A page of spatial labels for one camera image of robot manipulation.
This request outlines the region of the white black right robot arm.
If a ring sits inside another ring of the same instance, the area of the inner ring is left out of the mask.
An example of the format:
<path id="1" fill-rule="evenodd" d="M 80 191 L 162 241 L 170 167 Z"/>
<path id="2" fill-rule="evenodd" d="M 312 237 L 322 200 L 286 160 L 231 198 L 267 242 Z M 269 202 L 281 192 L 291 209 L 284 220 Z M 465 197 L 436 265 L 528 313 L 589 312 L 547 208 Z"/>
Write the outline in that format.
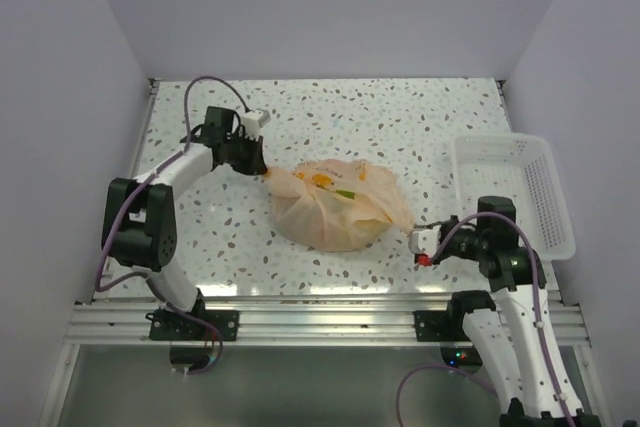
<path id="1" fill-rule="evenodd" d="M 567 374 L 553 331 L 541 261 L 511 199 L 484 196 L 476 213 L 440 228 L 434 260 L 477 263 L 488 291 L 452 295 L 445 326 L 470 339 L 501 404 L 502 426 L 598 426 Z"/>

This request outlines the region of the banana print plastic bag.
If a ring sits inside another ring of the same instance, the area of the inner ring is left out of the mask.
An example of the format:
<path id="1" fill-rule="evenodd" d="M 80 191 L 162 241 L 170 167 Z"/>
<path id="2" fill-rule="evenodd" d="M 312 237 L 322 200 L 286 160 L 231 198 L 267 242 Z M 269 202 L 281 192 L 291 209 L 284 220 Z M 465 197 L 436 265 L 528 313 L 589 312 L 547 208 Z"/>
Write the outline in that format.
<path id="1" fill-rule="evenodd" d="M 304 162 L 266 174 L 275 227 L 287 239 L 323 252 L 361 250 L 389 228 L 407 234 L 414 216 L 388 168 L 365 160 Z M 356 193 L 351 200 L 336 190 Z"/>

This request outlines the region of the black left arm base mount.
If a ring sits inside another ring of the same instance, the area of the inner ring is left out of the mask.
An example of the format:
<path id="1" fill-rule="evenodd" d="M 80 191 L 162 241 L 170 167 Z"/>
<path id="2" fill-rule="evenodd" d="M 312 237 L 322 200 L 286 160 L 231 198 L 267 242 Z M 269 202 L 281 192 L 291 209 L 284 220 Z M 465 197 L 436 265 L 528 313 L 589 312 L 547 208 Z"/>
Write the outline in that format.
<path id="1" fill-rule="evenodd" d="M 222 341 L 233 342 L 240 326 L 237 310 L 210 310 L 199 299 L 189 312 L 157 308 L 145 315 L 150 322 L 149 338 L 152 341 Z"/>

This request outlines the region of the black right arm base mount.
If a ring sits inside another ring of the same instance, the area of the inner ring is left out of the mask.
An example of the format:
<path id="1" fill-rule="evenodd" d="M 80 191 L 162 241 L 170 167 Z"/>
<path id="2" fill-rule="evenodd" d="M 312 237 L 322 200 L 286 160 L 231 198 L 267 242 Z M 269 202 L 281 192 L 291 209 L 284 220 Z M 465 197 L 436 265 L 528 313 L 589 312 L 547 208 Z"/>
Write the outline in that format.
<path id="1" fill-rule="evenodd" d="M 462 342 L 469 338 L 463 331 L 463 320 L 476 310 L 496 310 L 496 304 L 486 291 L 471 290 L 453 293 L 444 310 L 413 312 L 415 337 L 418 342 Z"/>

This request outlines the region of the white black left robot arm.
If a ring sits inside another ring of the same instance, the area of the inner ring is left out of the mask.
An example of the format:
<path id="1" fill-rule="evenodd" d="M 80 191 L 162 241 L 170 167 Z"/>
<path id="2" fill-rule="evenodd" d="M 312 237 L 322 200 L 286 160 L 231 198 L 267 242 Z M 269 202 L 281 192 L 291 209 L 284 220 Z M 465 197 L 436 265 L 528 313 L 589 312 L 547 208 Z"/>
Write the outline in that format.
<path id="1" fill-rule="evenodd" d="M 208 316 L 196 307 L 201 293 L 176 259 L 176 201 L 223 165 L 246 176 L 265 174 L 261 131 L 269 121 L 264 110 L 209 107 L 204 122 L 187 131 L 180 150 L 143 174 L 109 184 L 102 259 L 130 268 L 126 278 L 143 278 L 165 308 L 175 312 L 172 326 L 185 339 L 201 337 Z"/>

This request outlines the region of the green fake starfruit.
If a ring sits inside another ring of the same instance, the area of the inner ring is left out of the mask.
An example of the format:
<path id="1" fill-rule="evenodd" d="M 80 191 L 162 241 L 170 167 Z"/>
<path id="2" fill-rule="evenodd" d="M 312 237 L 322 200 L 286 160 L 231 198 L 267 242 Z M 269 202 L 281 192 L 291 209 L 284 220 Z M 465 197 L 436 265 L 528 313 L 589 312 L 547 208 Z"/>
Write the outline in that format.
<path id="1" fill-rule="evenodd" d="M 342 196 L 344 198 L 347 198 L 347 199 L 351 199 L 351 200 L 355 200 L 356 199 L 356 193 L 353 192 L 353 191 L 338 189 L 338 190 L 335 191 L 335 194 L 337 194 L 339 196 Z"/>

